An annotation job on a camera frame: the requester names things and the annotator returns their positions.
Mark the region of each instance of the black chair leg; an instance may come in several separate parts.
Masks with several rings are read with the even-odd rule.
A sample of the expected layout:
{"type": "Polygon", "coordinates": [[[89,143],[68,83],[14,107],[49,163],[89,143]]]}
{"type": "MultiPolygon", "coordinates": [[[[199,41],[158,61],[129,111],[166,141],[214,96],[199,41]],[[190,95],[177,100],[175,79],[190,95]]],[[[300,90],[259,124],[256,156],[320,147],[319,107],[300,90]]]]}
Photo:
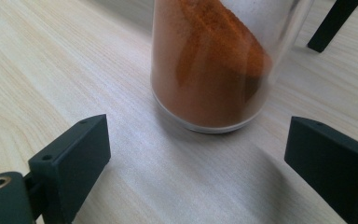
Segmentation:
{"type": "Polygon", "coordinates": [[[337,0],[308,43],[308,48],[323,52],[357,6],[358,0],[337,0]]]}

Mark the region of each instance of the glass jar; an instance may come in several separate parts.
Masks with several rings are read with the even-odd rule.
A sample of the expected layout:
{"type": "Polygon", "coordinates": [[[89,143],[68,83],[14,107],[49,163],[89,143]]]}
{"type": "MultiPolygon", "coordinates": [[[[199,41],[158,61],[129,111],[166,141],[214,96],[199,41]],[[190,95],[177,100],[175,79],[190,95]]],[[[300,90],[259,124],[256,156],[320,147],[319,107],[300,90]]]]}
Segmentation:
{"type": "Polygon", "coordinates": [[[261,110],[313,0],[155,0],[151,83],[185,127],[226,133],[261,110]]]}

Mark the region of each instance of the wood grain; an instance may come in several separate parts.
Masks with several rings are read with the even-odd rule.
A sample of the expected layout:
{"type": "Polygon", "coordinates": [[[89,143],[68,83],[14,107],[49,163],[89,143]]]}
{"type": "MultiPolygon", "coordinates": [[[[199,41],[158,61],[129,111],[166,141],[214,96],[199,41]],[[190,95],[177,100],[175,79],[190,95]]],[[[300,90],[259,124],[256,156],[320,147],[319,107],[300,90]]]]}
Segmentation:
{"type": "Polygon", "coordinates": [[[0,2],[0,173],[27,174],[71,125],[106,114],[113,157],[75,223],[343,223],[283,161],[292,116],[358,140],[358,8],[324,53],[305,48],[332,4],[315,1],[260,116],[206,135],[153,99],[153,1],[0,2]]]}

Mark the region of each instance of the orange-brown powder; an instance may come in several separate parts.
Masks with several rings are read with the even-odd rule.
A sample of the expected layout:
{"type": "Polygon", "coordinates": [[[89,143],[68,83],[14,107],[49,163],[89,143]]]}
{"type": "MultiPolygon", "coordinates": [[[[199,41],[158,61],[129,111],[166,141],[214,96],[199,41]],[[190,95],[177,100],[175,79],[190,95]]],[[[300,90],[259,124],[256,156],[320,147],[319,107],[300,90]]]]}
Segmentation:
{"type": "Polygon", "coordinates": [[[255,36],[219,0],[155,4],[152,86],[161,104],[203,127],[251,117],[272,65],[255,36]]]}

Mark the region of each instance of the light wood surface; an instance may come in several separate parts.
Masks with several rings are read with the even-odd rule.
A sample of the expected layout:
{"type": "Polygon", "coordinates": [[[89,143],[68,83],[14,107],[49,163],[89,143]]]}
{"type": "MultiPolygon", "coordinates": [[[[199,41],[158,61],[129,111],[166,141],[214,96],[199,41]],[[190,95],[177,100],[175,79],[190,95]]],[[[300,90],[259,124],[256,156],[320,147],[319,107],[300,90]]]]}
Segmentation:
{"type": "Polygon", "coordinates": [[[292,116],[358,140],[358,8],[305,48],[333,3],[315,1],[260,116],[207,135],[153,99],[152,0],[0,1],[0,173],[106,114],[112,159],[75,223],[343,223],[283,161],[292,116]]]}

